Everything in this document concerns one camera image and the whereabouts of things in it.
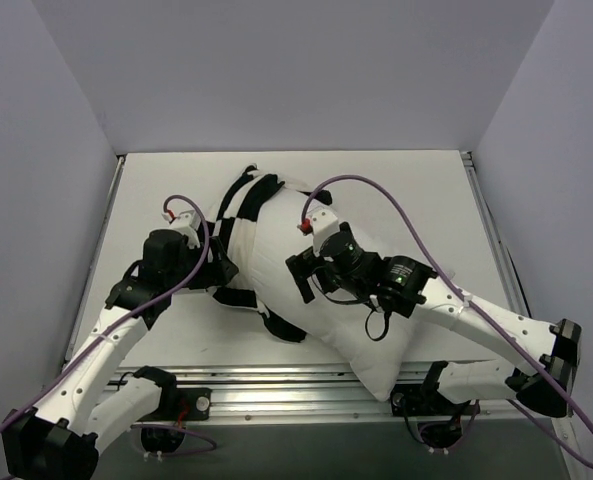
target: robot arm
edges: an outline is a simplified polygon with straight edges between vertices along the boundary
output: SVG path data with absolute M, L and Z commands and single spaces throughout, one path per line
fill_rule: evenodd
M 72 362 L 91 344 L 102 341 L 34 407 L 2 433 L 9 472 L 25 480 L 88 480 L 98 456 L 120 434 L 148 414 L 178 412 L 181 392 L 176 377 L 143 367 L 110 399 L 98 399 L 127 353 L 149 332 L 171 304 L 167 298 L 132 318 L 132 310 L 169 291 L 199 262 L 200 241 L 191 219 L 174 229 L 155 230 L 143 246 L 143 258 L 111 290 L 90 336 Z M 226 285 L 238 273 L 218 237 L 209 239 L 211 262 L 203 264 L 186 285 L 205 289 Z M 118 325 L 111 334 L 103 332 Z
M 386 325 L 393 313 L 404 317 L 413 313 L 419 321 L 447 328 L 501 357 L 465 365 L 435 362 L 425 391 L 452 403 L 517 399 L 543 415 L 567 414 L 564 399 L 469 304 L 476 303 L 493 317 L 568 392 L 579 362 L 580 326 L 569 320 L 554 325 L 523 317 L 461 289 L 462 301 L 429 266 L 404 256 L 381 258 L 365 252 L 349 224 L 340 223 L 328 208 L 313 210 L 300 228 L 312 235 L 312 247 L 286 263 L 306 303 L 314 299 L 309 279 L 315 276 L 324 293 L 339 288 L 350 292 L 370 309 L 382 312 Z

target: bolt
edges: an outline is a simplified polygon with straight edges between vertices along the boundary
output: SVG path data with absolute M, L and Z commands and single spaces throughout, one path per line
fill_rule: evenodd
M 396 392 L 392 395 L 392 403 L 395 407 L 400 407 L 403 404 L 403 394 L 400 392 Z
M 199 412 L 206 412 L 209 408 L 209 398 L 207 397 L 198 397 L 196 400 L 196 410 Z

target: white fabric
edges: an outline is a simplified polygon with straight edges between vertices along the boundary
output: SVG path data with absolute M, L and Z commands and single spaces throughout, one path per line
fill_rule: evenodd
M 263 205 L 256 223 L 248 278 L 257 298 L 270 310 L 338 350 L 374 397 L 385 401 L 396 383 L 416 321 L 394 314 L 387 337 L 373 342 L 365 334 L 365 318 L 369 313 L 366 307 L 333 304 L 313 286 L 316 299 L 309 304 L 303 302 L 285 260 L 311 246 L 311 237 L 303 236 L 296 228 L 305 198 L 301 193 L 283 189 Z M 358 225 L 352 223 L 351 227 L 366 251 L 383 255 L 405 252 L 404 246 L 388 248 L 362 232 Z M 379 335 L 380 314 L 372 315 L 370 328 L 373 336 Z

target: gray floor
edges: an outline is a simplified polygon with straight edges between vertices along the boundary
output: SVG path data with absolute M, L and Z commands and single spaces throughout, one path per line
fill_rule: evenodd
M 523 421 L 479 422 L 466 443 L 448 457 L 429 455 L 413 443 L 402 423 L 200 431 L 219 443 L 217 451 L 160 464 L 144 462 L 125 435 L 105 452 L 94 480 L 569 479 L 558 448 Z

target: white wall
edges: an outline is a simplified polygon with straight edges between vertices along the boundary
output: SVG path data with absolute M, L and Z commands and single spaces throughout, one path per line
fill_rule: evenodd
M 467 148 L 552 0 L 34 0 L 119 152 Z
M 585 327 L 574 393 L 593 418 L 593 1 L 555 2 L 475 162 L 533 312 Z
M 59 368 L 115 165 L 32 3 L 0 1 L 0 422 Z

